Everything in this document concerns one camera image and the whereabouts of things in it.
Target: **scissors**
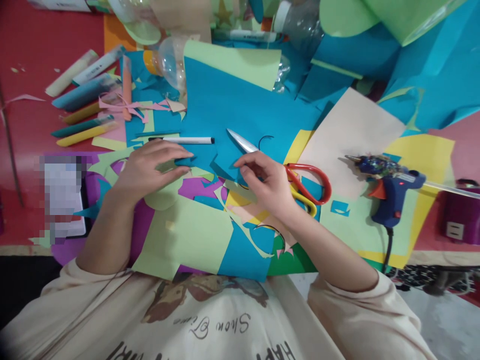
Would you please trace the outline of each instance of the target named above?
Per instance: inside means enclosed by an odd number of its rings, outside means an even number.
[[[238,143],[238,145],[240,145],[243,151],[245,151],[247,154],[260,151],[258,147],[253,145],[244,137],[237,134],[235,131],[232,131],[230,129],[227,129],[227,131],[230,133],[232,138]],[[294,187],[290,185],[290,191],[292,196],[295,199],[300,200],[302,203],[307,205],[310,208],[309,214],[314,218],[315,215],[317,214],[316,205],[326,204],[330,200],[330,197],[332,196],[332,186],[330,185],[328,176],[325,175],[325,173],[322,170],[320,170],[318,167],[311,166],[311,165],[288,163],[284,166],[285,166],[286,174],[289,180],[296,185],[296,187],[298,188],[298,191],[301,193],[300,194],[299,192],[297,192],[294,189]],[[317,174],[320,177],[323,185],[323,194],[320,200],[317,200],[312,196],[312,194],[310,194],[310,192],[305,188],[305,186],[302,184],[302,182],[299,180],[299,178],[293,172],[293,170],[310,171],[314,174]]]

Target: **teal marker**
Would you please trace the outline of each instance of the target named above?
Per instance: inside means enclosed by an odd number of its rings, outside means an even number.
[[[106,117],[99,117],[93,120],[84,121],[76,125],[72,125],[72,126],[54,131],[51,134],[56,138],[66,138],[67,136],[75,135],[75,134],[81,133],[82,131],[92,129],[99,125],[103,125],[106,122],[109,122],[113,119],[114,119],[113,115],[108,115]]]

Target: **red table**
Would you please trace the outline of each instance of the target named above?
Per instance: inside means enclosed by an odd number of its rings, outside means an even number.
[[[0,127],[0,195],[4,229],[0,245],[31,245],[45,228],[43,190],[36,172],[38,156],[58,152],[50,135],[63,127],[65,113],[52,106],[45,88],[88,49],[104,50],[101,14],[37,10],[26,0],[0,1],[0,87],[4,101],[30,94],[45,102],[21,100],[4,110],[10,125],[15,162],[25,208],[20,206],[7,145],[5,127]],[[71,148],[100,148],[84,141]]]

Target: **gold star cutout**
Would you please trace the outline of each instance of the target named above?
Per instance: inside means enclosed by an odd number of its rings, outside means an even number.
[[[230,17],[233,13],[233,11],[227,11],[227,7],[225,6],[225,0],[220,0],[218,12],[215,14],[215,16],[218,18],[218,26],[222,24],[232,26],[232,23],[230,22]]]

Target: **blue glue gun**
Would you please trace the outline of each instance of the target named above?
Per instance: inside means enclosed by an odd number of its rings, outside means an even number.
[[[346,156],[364,174],[377,179],[376,188],[369,196],[380,199],[378,210],[371,219],[386,228],[396,226],[402,217],[405,195],[408,189],[420,189],[426,176],[416,170],[408,170],[386,156]]]

